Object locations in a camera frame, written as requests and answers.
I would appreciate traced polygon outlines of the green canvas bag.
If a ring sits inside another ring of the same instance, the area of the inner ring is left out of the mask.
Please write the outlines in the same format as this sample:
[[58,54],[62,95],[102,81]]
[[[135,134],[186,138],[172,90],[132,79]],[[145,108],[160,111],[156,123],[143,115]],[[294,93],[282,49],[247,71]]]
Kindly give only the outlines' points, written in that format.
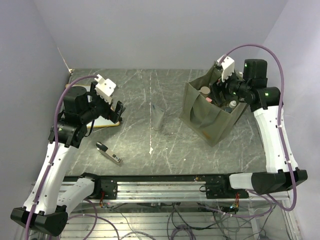
[[248,104],[237,102],[232,112],[217,106],[214,101],[207,101],[200,93],[201,87],[215,83],[221,73],[216,69],[216,63],[208,72],[185,84],[182,112],[180,119],[208,145],[215,146],[231,132],[233,126],[248,108]]

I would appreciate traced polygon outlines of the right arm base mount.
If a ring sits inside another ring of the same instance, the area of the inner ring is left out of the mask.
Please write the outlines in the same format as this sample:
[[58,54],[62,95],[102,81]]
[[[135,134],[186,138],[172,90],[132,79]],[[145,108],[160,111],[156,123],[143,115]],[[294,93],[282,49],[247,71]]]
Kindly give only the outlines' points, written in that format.
[[249,194],[244,189],[233,189],[229,180],[230,174],[206,174],[198,180],[204,182],[199,188],[207,199],[247,199]]

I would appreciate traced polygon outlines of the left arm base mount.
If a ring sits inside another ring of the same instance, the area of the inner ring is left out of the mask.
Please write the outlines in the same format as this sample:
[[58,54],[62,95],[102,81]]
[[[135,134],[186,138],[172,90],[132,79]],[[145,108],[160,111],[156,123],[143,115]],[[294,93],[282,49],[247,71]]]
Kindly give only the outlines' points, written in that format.
[[118,194],[118,183],[111,178],[101,179],[101,196],[104,200],[115,200]]

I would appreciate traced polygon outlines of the amber bottle white cap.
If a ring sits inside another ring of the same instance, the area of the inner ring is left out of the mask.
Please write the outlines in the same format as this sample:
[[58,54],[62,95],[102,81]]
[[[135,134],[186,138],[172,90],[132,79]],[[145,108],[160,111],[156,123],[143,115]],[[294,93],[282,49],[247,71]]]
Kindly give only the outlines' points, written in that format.
[[236,100],[232,100],[229,102],[229,107],[231,109],[234,109],[237,106],[237,101]]

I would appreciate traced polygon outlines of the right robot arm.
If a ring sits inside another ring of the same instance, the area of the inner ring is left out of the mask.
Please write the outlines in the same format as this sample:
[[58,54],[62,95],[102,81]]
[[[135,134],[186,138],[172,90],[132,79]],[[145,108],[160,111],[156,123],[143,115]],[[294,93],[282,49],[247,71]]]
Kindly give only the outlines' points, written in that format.
[[292,154],[285,129],[281,91],[268,87],[268,63],[246,59],[243,72],[236,72],[235,61],[221,56],[216,69],[221,72],[215,86],[226,97],[237,97],[250,106],[258,126],[266,159],[265,172],[233,173],[220,186],[221,194],[233,197],[238,189],[253,190],[259,195],[292,190],[308,179]]

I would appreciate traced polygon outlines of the tall clear square bottle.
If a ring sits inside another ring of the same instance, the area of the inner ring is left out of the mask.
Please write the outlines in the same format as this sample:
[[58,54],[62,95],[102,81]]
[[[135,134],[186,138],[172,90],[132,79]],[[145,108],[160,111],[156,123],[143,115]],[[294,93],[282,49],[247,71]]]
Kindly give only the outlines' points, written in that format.
[[231,113],[233,111],[233,109],[230,107],[225,107],[224,111],[226,111],[227,113]]

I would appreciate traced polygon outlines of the green bottle beige cap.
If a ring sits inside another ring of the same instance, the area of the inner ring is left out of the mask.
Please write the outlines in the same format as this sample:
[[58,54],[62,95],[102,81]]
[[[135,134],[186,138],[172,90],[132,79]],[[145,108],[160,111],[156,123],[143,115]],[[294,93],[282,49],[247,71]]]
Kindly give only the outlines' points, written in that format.
[[211,93],[211,89],[208,86],[202,86],[199,92],[204,98],[207,98],[208,95]]

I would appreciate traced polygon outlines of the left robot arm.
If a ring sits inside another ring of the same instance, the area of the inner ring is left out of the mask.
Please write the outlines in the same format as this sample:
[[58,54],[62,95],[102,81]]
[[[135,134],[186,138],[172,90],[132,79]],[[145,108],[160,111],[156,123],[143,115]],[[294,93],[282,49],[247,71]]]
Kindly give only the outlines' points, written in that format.
[[82,174],[76,183],[59,195],[71,158],[86,137],[87,125],[99,117],[118,123],[125,107],[118,101],[112,108],[114,87],[92,83],[91,89],[69,85],[55,109],[45,161],[36,183],[22,207],[12,210],[10,218],[24,227],[52,237],[59,236],[67,218],[86,198],[96,199],[102,193],[101,178]]

